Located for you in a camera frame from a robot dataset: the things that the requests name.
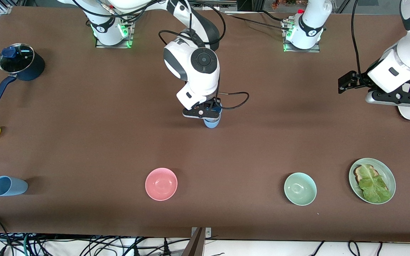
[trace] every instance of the brown tabletop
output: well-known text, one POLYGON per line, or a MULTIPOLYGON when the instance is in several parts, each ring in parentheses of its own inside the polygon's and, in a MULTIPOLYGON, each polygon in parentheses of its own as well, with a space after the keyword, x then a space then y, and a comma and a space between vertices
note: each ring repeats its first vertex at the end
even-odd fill
MULTIPOLYGON (((202 14, 222 30, 216 13, 202 14)), ((0 175, 30 185, 0 197, 8 230, 186 237, 207 226, 232 239, 410 241, 410 122, 395 107, 367 104, 365 89, 337 93, 337 79, 356 67, 350 16, 330 16, 319 54, 283 52, 279 30, 225 19, 221 91, 251 97, 208 129, 181 114, 175 95, 184 84, 166 68, 157 32, 184 26, 168 12, 144 15, 133 48, 119 50, 94 48, 78 9, 2 16, 0 50, 27 43, 47 64, 0 101, 0 175), (364 157, 394 173, 387 204, 365 203, 350 188, 350 165, 364 157), (178 177, 168 201, 145 193, 157 167, 178 177), (317 184, 309 206, 283 194, 294 172, 317 184)), ((405 34, 398 16, 357 16, 355 27, 363 69, 405 34)))

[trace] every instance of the green lettuce leaf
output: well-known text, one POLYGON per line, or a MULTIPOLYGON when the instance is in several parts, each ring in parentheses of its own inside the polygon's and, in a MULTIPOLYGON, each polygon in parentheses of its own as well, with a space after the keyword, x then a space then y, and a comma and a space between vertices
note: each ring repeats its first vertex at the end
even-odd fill
POLYGON ((386 189, 381 175, 374 176, 374 172, 367 164, 362 164, 359 173, 362 179, 358 186, 363 191, 363 197, 366 200, 371 203, 384 203, 390 199, 391 194, 386 189))

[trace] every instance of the bread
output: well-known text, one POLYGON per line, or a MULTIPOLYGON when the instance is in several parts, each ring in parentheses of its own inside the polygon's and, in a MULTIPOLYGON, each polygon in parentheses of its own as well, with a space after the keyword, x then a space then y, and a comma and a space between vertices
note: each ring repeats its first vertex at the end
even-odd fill
MULTIPOLYGON (((379 176, 380 174, 374 169, 374 166, 367 164, 369 169, 373 172, 374 176, 379 176)), ((354 171, 353 174, 355 175, 355 179, 357 180, 357 183, 360 183, 360 180, 362 180, 362 177, 360 175, 360 169, 362 168, 362 166, 360 165, 359 167, 357 167, 354 171)))

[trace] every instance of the blue cup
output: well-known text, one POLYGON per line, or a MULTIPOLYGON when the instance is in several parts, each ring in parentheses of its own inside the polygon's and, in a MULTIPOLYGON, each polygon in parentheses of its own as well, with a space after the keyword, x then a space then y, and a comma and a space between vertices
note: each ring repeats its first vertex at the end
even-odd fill
POLYGON ((19 178, 0 176, 0 196, 16 196, 28 190, 28 183, 19 178))

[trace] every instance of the mint green plate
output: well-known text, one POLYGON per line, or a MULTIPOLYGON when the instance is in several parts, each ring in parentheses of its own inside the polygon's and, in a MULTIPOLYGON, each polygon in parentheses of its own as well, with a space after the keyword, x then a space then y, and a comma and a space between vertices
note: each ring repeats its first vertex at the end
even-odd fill
POLYGON ((317 195, 314 180, 304 173, 291 174, 284 183, 284 193, 289 201, 298 206, 311 204, 317 195))
POLYGON ((395 194, 396 190, 396 183, 395 183, 395 177, 393 176, 392 171, 385 165, 383 162, 372 159, 372 158, 362 158, 354 162, 354 164, 351 166, 350 171, 349 171, 349 183, 350 187, 352 190, 355 192, 355 194, 363 201, 370 203, 370 204, 385 204, 388 201, 390 201, 393 198, 393 195, 395 194), (359 167, 362 164, 370 164, 374 167, 374 169, 379 173, 379 175, 382 176, 382 180, 385 182, 387 185, 387 188, 389 189, 390 194, 392 195, 387 201, 383 203, 371 203, 370 201, 367 201, 363 197, 363 192, 358 186, 357 179, 355 178, 355 175, 353 174, 354 170, 359 167))

